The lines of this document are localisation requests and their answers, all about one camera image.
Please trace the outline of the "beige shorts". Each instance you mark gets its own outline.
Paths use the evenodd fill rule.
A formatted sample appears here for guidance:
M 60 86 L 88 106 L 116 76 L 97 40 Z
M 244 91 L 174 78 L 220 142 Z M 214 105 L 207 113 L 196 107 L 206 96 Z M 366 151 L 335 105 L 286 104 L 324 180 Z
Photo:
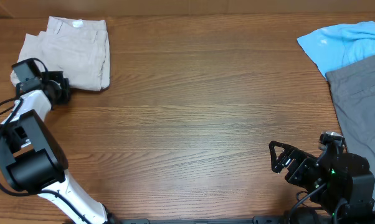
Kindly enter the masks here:
M 110 41 L 106 21 L 50 16 L 47 29 L 26 34 L 18 61 L 38 58 L 50 71 L 63 71 L 72 88 L 101 91 L 110 86 Z

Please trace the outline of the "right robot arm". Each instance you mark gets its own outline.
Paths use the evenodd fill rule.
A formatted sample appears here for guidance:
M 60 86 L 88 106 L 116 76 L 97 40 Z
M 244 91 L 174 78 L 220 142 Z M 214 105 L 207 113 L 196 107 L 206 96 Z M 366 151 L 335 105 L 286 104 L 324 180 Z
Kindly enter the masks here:
M 329 223 L 375 223 L 375 177 L 368 160 L 345 152 L 343 140 L 322 140 L 320 146 L 323 152 L 315 157 L 281 142 L 269 144 L 272 171 L 287 168 L 285 180 L 307 191 L 284 223 L 321 223 L 314 208 L 303 206 L 306 200 L 320 205 L 331 216 Z

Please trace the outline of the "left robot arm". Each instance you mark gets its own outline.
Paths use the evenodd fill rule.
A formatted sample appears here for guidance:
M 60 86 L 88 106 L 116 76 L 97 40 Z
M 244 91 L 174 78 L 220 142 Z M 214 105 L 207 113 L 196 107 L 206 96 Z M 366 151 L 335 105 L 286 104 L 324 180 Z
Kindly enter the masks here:
M 14 197 L 44 198 L 74 223 L 118 223 L 69 172 L 68 160 L 44 124 L 55 105 L 70 101 L 70 84 L 61 71 L 41 71 L 41 60 L 12 65 L 19 83 L 14 106 L 0 124 L 0 190 Z

